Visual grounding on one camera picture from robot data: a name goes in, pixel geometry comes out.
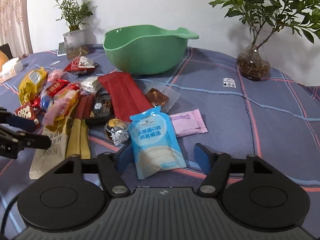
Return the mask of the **light blue jelly pouch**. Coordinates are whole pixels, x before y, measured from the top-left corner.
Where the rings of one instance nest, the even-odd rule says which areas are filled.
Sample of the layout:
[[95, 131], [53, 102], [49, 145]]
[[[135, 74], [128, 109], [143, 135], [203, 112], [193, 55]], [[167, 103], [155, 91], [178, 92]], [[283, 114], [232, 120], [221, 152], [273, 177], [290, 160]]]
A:
[[186, 167], [172, 122], [159, 106], [132, 115], [130, 120], [129, 132], [139, 180], [159, 171]]

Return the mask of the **blue Lindor chocolate ball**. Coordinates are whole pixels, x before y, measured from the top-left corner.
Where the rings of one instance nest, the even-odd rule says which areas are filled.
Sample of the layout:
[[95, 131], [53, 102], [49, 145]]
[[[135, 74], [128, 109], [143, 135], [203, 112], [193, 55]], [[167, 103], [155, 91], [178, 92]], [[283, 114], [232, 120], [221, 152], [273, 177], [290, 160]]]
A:
[[130, 137], [129, 123], [118, 118], [112, 118], [108, 120], [105, 125], [105, 132], [115, 146], [121, 146], [125, 144]]

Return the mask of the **black snack bar packet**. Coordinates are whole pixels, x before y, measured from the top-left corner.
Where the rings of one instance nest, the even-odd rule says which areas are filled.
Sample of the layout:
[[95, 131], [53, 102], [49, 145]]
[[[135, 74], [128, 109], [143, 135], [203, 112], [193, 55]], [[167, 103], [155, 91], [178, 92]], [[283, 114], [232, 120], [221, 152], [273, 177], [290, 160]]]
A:
[[89, 117], [85, 118], [85, 123], [88, 126], [105, 125], [114, 117], [110, 94], [101, 93], [95, 96], [93, 107], [89, 113]]

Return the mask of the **red small snack packet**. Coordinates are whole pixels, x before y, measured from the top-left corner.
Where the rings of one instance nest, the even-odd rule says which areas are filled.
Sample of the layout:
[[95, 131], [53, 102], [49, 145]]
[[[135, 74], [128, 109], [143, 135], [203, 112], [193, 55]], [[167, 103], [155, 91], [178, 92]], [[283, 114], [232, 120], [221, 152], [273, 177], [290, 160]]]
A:
[[36, 125], [36, 128], [40, 127], [40, 122], [30, 102], [27, 102], [19, 108], [17, 108], [15, 110], [15, 115], [33, 121]]

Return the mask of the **white paper snack bag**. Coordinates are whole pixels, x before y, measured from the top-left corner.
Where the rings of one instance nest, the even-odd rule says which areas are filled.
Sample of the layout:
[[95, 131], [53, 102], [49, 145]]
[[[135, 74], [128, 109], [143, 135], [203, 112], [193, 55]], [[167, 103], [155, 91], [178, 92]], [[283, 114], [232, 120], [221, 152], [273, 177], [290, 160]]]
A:
[[42, 134], [48, 136], [52, 144], [47, 150], [35, 151], [29, 171], [31, 180], [39, 179], [65, 159], [72, 123], [73, 118], [67, 116], [43, 129]]

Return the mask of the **yellow chip bag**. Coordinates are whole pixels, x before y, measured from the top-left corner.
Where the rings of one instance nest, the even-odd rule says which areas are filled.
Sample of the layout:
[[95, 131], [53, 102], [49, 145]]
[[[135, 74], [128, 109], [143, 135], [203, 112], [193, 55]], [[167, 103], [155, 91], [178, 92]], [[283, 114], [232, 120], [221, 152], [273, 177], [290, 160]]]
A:
[[43, 68], [30, 70], [22, 79], [18, 87], [20, 105], [32, 102], [42, 92], [47, 83], [48, 72]]

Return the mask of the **yellow pink snack bag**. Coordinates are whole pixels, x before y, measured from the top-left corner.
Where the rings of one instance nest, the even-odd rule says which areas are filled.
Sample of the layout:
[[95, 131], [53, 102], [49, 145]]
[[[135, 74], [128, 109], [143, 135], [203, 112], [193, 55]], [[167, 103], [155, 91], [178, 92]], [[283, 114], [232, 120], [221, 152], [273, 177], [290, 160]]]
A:
[[53, 126], [55, 121], [60, 121], [70, 112], [78, 102], [81, 92], [81, 83], [69, 83], [53, 97], [53, 104], [44, 115], [42, 123], [45, 126]]

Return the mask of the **tissue pack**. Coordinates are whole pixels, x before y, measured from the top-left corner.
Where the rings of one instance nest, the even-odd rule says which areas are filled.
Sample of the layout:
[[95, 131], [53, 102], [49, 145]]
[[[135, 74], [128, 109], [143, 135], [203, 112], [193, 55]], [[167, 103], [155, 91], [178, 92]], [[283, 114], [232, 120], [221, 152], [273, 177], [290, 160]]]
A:
[[0, 73], [0, 83], [4, 83], [12, 77], [15, 77], [22, 70], [23, 64], [18, 57], [10, 59], [2, 66], [2, 71]]

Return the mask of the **yellow long stick packet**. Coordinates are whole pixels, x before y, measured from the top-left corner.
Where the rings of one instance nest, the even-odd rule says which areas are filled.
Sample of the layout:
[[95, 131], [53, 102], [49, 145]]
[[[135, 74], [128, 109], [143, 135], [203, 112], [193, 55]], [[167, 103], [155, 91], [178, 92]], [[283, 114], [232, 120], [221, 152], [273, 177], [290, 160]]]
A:
[[75, 118], [73, 121], [65, 158], [67, 159], [73, 155], [80, 155], [81, 159], [91, 158], [88, 142], [88, 126], [85, 120], [78, 118]]

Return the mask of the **white digital clock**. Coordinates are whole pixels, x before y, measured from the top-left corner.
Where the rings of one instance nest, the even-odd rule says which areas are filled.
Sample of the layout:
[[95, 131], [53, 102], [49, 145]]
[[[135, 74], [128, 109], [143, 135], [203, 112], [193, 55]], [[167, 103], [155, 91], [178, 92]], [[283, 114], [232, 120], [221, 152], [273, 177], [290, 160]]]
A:
[[60, 56], [66, 56], [66, 55], [67, 55], [67, 53], [66, 53], [65, 43], [64, 42], [60, 42], [59, 46], [58, 46], [58, 49], [57, 49], [57, 56], [60, 57]]

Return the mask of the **long red flat packet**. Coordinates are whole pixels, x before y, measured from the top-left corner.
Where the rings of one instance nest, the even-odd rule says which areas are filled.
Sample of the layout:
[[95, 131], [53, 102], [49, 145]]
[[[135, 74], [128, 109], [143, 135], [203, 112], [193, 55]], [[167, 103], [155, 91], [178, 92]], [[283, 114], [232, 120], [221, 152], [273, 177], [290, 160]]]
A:
[[98, 81], [110, 94], [114, 114], [118, 119], [131, 122], [130, 116], [152, 108], [151, 103], [137, 86], [131, 74], [113, 72], [98, 77]]

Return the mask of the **white nougat candy packet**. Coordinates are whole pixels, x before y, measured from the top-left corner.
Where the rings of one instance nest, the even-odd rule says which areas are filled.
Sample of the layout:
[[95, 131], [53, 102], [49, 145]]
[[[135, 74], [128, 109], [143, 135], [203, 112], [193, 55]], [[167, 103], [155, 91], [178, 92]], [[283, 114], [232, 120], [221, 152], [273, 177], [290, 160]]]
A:
[[81, 88], [91, 94], [97, 94], [101, 90], [99, 76], [90, 76], [81, 81]]

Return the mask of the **pink curtain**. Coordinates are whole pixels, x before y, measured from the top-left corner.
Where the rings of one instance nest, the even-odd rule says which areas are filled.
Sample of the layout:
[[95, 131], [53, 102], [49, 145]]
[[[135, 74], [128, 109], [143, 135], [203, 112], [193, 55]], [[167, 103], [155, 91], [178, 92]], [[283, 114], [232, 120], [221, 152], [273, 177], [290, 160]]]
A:
[[27, 0], [1, 0], [1, 45], [10, 46], [13, 57], [33, 52], [27, 19]]

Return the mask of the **red and white snack bag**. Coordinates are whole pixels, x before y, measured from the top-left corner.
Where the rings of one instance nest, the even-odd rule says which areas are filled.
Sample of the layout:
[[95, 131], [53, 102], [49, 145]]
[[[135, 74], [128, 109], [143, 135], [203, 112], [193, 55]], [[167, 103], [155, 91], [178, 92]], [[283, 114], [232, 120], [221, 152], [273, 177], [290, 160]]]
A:
[[73, 75], [85, 75], [91, 74], [99, 66], [98, 63], [94, 62], [85, 56], [76, 57], [68, 66], [63, 70]]

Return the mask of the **green plastic bowl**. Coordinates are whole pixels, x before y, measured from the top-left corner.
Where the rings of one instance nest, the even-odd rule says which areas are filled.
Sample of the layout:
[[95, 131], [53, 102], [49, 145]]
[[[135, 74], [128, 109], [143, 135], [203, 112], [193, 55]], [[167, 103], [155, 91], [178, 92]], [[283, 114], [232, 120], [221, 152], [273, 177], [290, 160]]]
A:
[[118, 70], [133, 75], [164, 73], [180, 63], [189, 40], [199, 35], [186, 28], [167, 30], [154, 25], [133, 25], [104, 35], [105, 54]]

